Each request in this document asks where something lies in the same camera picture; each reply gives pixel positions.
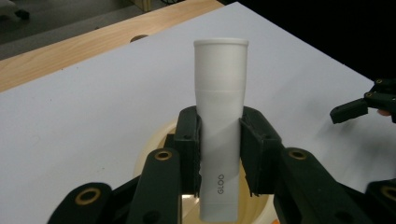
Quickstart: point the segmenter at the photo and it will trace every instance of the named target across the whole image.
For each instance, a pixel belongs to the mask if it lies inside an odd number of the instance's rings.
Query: black robotic claw
[[[375,81],[364,98],[339,105],[330,112],[333,123],[342,123],[368,113],[368,107],[388,111],[396,123],[396,78],[380,78]]]
[[[250,195],[274,194],[280,223],[396,223],[395,180],[372,182],[358,192],[332,178],[312,153],[284,147],[260,111],[245,106],[240,123]],[[48,224],[182,223],[181,195],[199,196],[200,130],[196,107],[183,109],[176,133],[148,154],[140,176],[117,189],[88,183],[72,190]]]

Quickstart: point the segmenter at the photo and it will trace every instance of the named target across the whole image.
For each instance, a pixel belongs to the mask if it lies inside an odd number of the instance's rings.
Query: wooden edge
[[[153,35],[223,7],[216,0],[189,0],[0,61],[0,92],[17,87],[95,55]]]

